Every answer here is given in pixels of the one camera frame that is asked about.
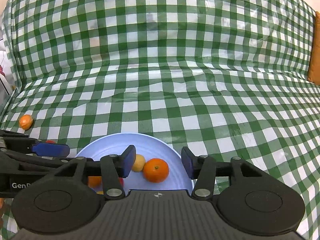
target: green checkered tablecloth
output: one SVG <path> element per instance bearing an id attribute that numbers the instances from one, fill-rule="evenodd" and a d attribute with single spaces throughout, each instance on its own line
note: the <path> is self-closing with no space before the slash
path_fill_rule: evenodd
<path id="1" fill-rule="evenodd" d="M 302 0 L 9 0 L 2 30 L 17 90 L 1 129 L 22 131 L 31 114 L 27 133 L 72 156 L 124 131 L 240 156 L 301 194 L 298 232 L 319 239 L 314 14 Z M 3 220 L 8 239 L 10 209 Z"/>

